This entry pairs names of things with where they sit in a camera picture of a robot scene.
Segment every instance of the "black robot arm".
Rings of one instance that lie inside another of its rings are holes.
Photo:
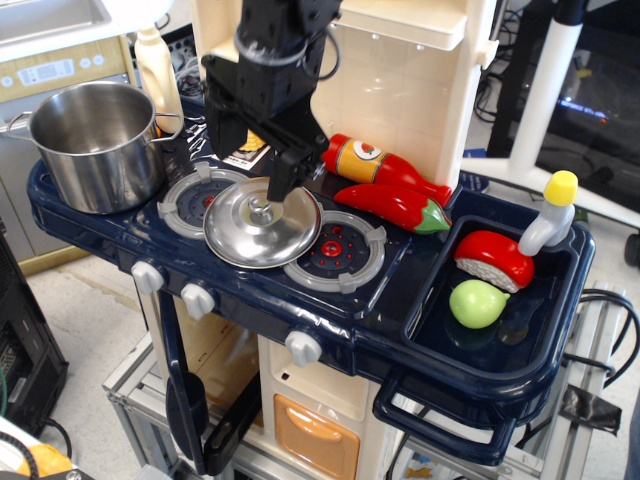
[[[267,198],[321,171],[329,141],[311,113],[329,23],[341,0],[244,0],[234,42],[238,63],[205,56],[205,116],[214,153],[224,158],[250,129],[277,152]]]

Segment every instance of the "red bottle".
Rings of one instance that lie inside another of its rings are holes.
[[[354,182],[403,187],[435,200],[442,207],[451,198],[451,188],[425,180],[405,159],[340,133],[331,137],[322,159],[328,171]]]

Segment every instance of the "white bottle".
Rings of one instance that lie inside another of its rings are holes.
[[[135,52],[142,89],[153,99],[156,112],[182,116],[182,104],[171,63],[171,53],[154,25],[140,28]],[[181,127],[180,119],[177,117],[159,115],[156,117],[156,123],[166,133],[175,133]]]

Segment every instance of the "white knob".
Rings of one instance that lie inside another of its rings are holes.
[[[143,295],[151,295],[153,292],[157,292],[164,285],[164,277],[152,265],[147,262],[136,262],[131,267],[131,275],[136,282],[138,292]]]
[[[304,368],[308,363],[317,362],[322,355],[322,347],[310,335],[303,332],[291,332],[284,341],[293,357],[293,363]]]
[[[187,283],[180,292],[180,296],[187,305],[189,315],[195,320],[200,320],[216,306],[211,294],[195,283]]]

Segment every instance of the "toy sink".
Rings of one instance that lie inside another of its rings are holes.
[[[376,411],[443,451],[496,465],[515,427],[538,415],[549,396],[580,295],[576,285],[582,284],[576,278],[583,274],[578,268],[582,247],[575,247],[591,246],[587,234],[573,227],[559,245],[543,248],[533,257],[531,283],[511,295],[495,323],[472,330],[455,319],[449,297],[461,282],[475,278],[460,270],[453,256],[462,239],[477,230],[515,241],[523,233],[473,215],[454,222],[402,331],[402,342],[420,358],[427,380],[399,367],[383,384]],[[492,430],[489,443],[456,436],[391,404],[396,393],[415,390],[420,382],[425,405],[469,427]]]

